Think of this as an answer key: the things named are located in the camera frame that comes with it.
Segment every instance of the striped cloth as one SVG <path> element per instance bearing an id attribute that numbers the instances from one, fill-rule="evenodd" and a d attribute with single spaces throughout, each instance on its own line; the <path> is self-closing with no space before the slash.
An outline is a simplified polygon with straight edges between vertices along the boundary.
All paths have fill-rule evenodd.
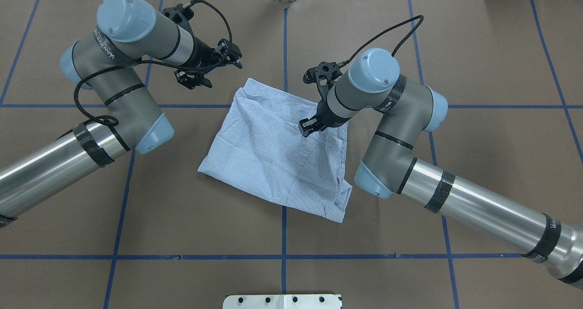
<path id="1" fill-rule="evenodd" d="M 302 137 L 316 103 L 248 79 L 198 172 L 264 200 L 342 222 L 352 191 L 344 180 L 345 124 Z"/>

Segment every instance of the robotic arm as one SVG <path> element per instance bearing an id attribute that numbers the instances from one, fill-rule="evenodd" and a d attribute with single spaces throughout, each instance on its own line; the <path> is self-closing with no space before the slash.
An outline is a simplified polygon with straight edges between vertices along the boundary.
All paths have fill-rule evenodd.
<path id="1" fill-rule="evenodd" d="M 554 278 L 583 288 L 583 225 L 569 226 L 453 173 L 421 161 L 411 151 L 421 131 L 445 119 L 447 100 L 430 87 L 400 74 L 384 49 L 369 49 L 342 76 L 340 65 L 321 62 L 304 75 L 316 83 L 322 100 L 312 118 L 300 121 L 304 137 L 339 127 L 372 106 L 384 116 L 364 155 L 354 182 L 388 198 L 394 191 L 433 213 L 490 234 L 542 263 Z"/>
<path id="2" fill-rule="evenodd" d="M 174 129 L 144 86 L 133 66 L 152 62 L 177 68 L 177 81 L 189 89 L 212 87 L 205 74 L 240 64 L 241 52 L 221 39 L 210 48 L 192 33 L 194 0 L 162 13 L 144 0 L 104 0 L 97 26 L 61 57 L 65 76 L 77 89 L 94 89 L 109 115 L 90 118 L 36 153 L 0 170 L 0 227 L 77 180 L 105 167 L 131 149 L 148 153 L 173 137 Z M 159 62 L 142 61 L 150 55 Z"/>

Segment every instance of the light blue cloth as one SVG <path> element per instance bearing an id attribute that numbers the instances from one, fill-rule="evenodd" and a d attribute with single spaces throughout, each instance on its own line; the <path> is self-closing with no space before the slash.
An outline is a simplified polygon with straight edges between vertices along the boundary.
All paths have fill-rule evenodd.
<path id="1" fill-rule="evenodd" d="M 345 124 L 302 137 L 316 103 L 248 79 L 198 172 L 264 200 L 342 222 L 352 191 L 344 180 Z"/>

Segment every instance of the white plate with holes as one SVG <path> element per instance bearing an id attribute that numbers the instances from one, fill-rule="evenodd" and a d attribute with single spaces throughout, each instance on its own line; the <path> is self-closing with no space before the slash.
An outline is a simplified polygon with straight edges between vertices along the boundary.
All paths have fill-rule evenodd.
<path id="1" fill-rule="evenodd" d="M 339 294 L 227 296 L 223 309 L 342 309 Z"/>

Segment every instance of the light blue cap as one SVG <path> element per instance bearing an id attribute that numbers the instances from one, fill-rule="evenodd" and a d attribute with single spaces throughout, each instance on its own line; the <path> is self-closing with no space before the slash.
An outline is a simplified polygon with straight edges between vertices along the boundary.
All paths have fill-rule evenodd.
<path id="1" fill-rule="evenodd" d="M 354 175 L 354 182 L 358 187 L 368 191 L 372 195 L 381 197 L 381 199 L 388 199 L 392 193 L 362 161 L 360 161 L 358 170 L 356 170 L 356 174 Z"/>
<path id="2" fill-rule="evenodd" d="M 448 103 L 447 99 L 428 87 L 431 91 L 431 96 L 433 97 L 433 112 L 431 112 L 431 120 L 429 120 L 429 124 L 427 127 L 423 129 L 424 132 L 432 132 L 433 130 L 437 129 L 441 122 L 445 120 L 445 116 L 447 115 Z"/>
<path id="3" fill-rule="evenodd" d="M 348 68 L 350 83 L 365 93 L 382 93 L 391 89 L 399 75 L 399 62 L 381 48 L 367 50 Z"/>
<path id="4" fill-rule="evenodd" d="M 150 130 L 140 140 L 136 146 L 136 150 L 141 154 L 147 154 L 158 146 L 166 143 L 174 136 L 174 128 L 168 121 L 164 113 L 160 115 L 158 120 L 152 124 Z"/>
<path id="5" fill-rule="evenodd" d="M 156 24 L 156 10 L 144 0 L 103 0 L 97 9 L 97 25 L 119 42 L 139 41 Z"/>
<path id="6" fill-rule="evenodd" d="M 65 77 L 71 80 L 75 85 L 81 81 L 81 77 L 77 74 L 77 70 L 75 70 L 75 65 L 73 64 L 73 47 L 75 47 L 77 42 L 73 43 L 73 45 L 65 50 L 65 53 L 61 56 L 61 71 L 63 71 Z M 83 83 L 81 88 L 92 89 L 87 83 Z"/>

